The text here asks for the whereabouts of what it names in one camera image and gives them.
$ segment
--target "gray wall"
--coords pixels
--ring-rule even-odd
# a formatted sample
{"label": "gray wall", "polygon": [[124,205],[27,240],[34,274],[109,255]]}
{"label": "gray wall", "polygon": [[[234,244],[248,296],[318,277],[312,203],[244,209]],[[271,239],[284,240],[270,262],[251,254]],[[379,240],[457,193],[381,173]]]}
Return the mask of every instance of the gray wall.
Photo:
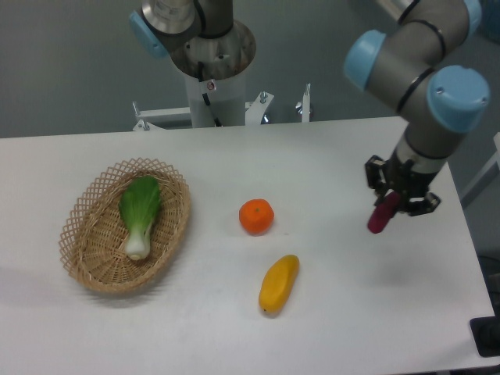
{"label": "gray wall", "polygon": [[[132,101],[141,109],[187,106],[184,86],[168,60],[154,60],[127,22],[140,0],[0,0],[0,138],[127,131]],[[255,63],[247,99],[261,90],[277,97],[274,122],[296,121],[293,108],[312,83],[313,120],[392,116],[342,74],[356,38],[395,22],[369,0],[234,0],[237,19],[254,32]],[[500,131],[500,46],[475,35],[445,61],[488,79],[492,103],[480,129],[450,162],[461,191],[494,152]],[[478,248],[499,248],[499,184],[466,210]]]}

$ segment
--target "wicker basket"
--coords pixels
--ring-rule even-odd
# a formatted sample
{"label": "wicker basket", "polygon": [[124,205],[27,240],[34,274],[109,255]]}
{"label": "wicker basket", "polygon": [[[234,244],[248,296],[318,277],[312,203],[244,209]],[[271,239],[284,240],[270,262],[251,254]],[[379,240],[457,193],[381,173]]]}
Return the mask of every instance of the wicker basket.
{"label": "wicker basket", "polygon": [[[118,203],[136,177],[154,176],[162,207],[151,233],[151,252],[133,261],[124,251],[128,232]],[[94,291],[133,291],[151,280],[171,259],[188,224],[189,188],[172,166],[150,159],[117,163],[77,200],[61,233],[61,261],[69,275]]]}

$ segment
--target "blue joint cap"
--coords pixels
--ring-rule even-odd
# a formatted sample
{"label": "blue joint cap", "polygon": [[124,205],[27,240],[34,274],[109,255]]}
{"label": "blue joint cap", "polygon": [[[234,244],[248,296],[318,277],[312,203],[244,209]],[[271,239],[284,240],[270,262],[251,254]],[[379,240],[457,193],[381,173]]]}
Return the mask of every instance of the blue joint cap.
{"label": "blue joint cap", "polygon": [[481,23],[483,9],[479,0],[463,0],[463,2],[467,7],[467,12],[469,12],[469,33],[467,34],[467,38],[470,38],[470,36],[476,32]]}
{"label": "blue joint cap", "polygon": [[165,47],[158,38],[149,29],[146,22],[136,12],[132,12],[129,17],[130,27],[134,32],[135,37],[141,42],[142,46],[149,52],[150,55],[160,59],[169,55]]}
{"label": "blue joint cap", "polygon": [[361,91],[366,89],[384,40],[385,34],[380,31],[367,31],[355,42],[345,58],[344,74]]}
{"label": "blue joint cap", "polygon": [[448,66],[430,79],[427,104],[434,118],[455,133],[469,133],[479,125],[490,102],[488,83],[477,71]]}

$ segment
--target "toy fruit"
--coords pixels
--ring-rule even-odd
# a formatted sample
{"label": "toy fruit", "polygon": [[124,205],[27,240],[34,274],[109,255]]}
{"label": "toy fruit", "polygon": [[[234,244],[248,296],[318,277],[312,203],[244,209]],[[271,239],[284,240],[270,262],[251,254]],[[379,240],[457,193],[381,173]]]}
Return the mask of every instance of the toy fruit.
{"label": "toy fruit", "polygon": [[240,208],[240,223],[250,234],[263,234],[273,220],[274,211],[265,199],[252,199]]}
{"label": "toy fruit", "polygon": [[259,294],[259,305],[267,313],[278,313],[287,302],[298,274],[299,261],[286,255],[267,271]]}

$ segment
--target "orange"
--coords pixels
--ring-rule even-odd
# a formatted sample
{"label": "orange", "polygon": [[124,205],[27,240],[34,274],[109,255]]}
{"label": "orange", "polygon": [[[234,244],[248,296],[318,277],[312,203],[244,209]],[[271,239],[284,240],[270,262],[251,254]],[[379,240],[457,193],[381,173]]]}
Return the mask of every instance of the orange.
{"label": "orange", "polygon": [[252,199],[240,208],[240,223],[250,234],[263,234],[273,220],[274,211],[265,199]]}

